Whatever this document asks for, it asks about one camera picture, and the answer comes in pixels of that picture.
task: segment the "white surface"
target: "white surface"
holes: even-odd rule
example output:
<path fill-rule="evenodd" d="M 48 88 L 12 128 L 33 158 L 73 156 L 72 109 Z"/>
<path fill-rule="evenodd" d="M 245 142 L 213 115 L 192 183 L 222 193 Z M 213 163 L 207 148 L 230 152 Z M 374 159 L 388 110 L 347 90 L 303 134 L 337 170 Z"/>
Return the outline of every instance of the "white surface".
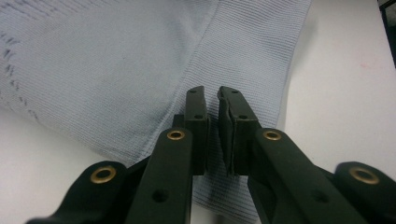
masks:
<path fill-rule="evenodd" d="M 396 179 L 396 73 L 375 0 L 317 0 L 290 68 L 278 128 L 318 166 L 361 161 Z M 87 148 L 0 108 L 0 223 L 48 216 Z M 191 223 L 224 223 L 192 208 Z"/>

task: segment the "metal grommet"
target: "metal grommet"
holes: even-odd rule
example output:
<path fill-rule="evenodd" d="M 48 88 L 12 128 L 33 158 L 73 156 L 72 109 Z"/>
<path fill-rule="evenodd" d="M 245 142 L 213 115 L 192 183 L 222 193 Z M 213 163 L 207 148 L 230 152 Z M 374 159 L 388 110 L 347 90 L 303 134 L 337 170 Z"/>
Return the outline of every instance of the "metal grommet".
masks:
<path fill-rule="evenodd" d="M 169 132 L 166 136 L 168 136 L 169 139 L 176 141 L 184 138 L 186 134 L 184 134 L 182 131 L 172 131 Z"/>
<path fill-rule="evenodd" d="M 355 166 L 349 169 L 349 173 L 357 180 L 370 185 L 376 185 L 379 183 L 379 178 L 373 172 Z"/>
<path fill-rule="evenodd" d="M 277 141 L 282 138 L 282 135 L 280 133 L 274 132 L 274 131 L 266 131 L 262 134 L 264 138 Z"/>
<path fill-rule="evenodd" d="M 106 172 L 104 176 L 99 175 L 101 172 Z M 94 184 L 104 184 L 116 176 L 116 169 L 112 166 L 99 167 L 91 174 L 91 182 Z"/>

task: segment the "knit fabric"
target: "knit fabric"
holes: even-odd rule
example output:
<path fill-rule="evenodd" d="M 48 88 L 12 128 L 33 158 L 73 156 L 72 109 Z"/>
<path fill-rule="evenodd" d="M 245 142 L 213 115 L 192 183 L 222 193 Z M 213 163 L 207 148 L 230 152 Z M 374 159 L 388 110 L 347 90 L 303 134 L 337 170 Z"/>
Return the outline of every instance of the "knit fabric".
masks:
<path fill-rule="evenodd" d="M 212 117 L 208 172 L 193 199 L 252 223 L 245 177 L 227 176 L 220 86 L 240 90 L 275 127 L 310 0 L 3 0 L 0 105 L 132 165 L 203 85 Z"/>

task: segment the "striped cloth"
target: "striped cloth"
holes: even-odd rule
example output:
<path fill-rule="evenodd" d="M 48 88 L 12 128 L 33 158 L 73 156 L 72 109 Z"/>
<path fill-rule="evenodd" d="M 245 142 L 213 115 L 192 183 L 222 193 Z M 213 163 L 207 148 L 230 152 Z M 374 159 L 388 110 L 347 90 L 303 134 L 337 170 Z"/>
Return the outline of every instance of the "striped cloth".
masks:
<path fill-rule="evenodd" d="M 247 180 L 227 176 L 217 135 L 220 86 L 240 90 L 275 127 L 310 0 L 3 0 L 0 105 L 112 160 L 146 158 L 205 86 L 209 171 L 193 199 L 241 223 L 257 212 Z"/>

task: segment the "light blue fabric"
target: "light blue fabric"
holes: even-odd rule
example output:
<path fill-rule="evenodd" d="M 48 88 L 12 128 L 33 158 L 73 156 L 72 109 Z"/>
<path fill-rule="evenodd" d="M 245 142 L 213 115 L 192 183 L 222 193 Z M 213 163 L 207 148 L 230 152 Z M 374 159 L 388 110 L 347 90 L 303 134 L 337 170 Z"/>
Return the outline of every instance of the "light blue fabric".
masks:
<path fill-rule="evenodd" d="M 217 136 L 220 86 L 240 90 L 275 127 L 310 0 L 6 0 L 0 3 L 0 105 L 131 165 L 204 85 L 213 119 L 209 172 L 193 199 L 251 223 L 243 177 Z"/>

